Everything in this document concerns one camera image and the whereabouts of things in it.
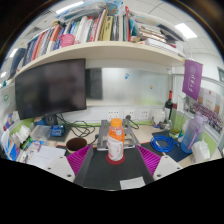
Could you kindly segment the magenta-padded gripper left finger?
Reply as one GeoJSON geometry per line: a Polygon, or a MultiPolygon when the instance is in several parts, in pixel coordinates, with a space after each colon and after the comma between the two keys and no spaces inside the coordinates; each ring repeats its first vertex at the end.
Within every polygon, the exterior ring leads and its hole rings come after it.
{"type": "Polygon", "coordinates": [[[79,186],[83,186],[93,154],[93,146],[89,145],[67,157],[59,156],[47,165],[45,170],[79,186]]]}

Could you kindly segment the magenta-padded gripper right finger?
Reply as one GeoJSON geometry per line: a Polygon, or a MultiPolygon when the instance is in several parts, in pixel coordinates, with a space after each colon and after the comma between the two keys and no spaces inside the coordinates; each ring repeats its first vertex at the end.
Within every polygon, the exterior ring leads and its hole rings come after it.
{"type": "Polygon", "coordinates": [[[154,180],[159,180],[182,169],[182,167],[168,155],[159,156],[142,146],[138,146],[138,150],[154,180]]]}

